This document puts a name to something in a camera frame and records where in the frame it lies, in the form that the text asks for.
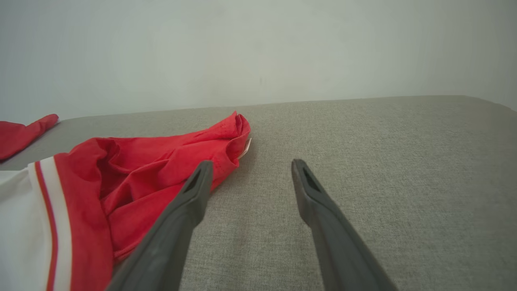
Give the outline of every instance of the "garment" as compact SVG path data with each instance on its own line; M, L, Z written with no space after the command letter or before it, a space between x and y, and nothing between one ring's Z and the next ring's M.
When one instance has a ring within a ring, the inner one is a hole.
M55 114L47 115L28 126L0 121L0 162L25 149L58 121L59 117Z
M234 112L200 132L93 138L3 172L0 289L104 290L113 262L131 253L196 166L213 162L213 189L239 166L249 132Z

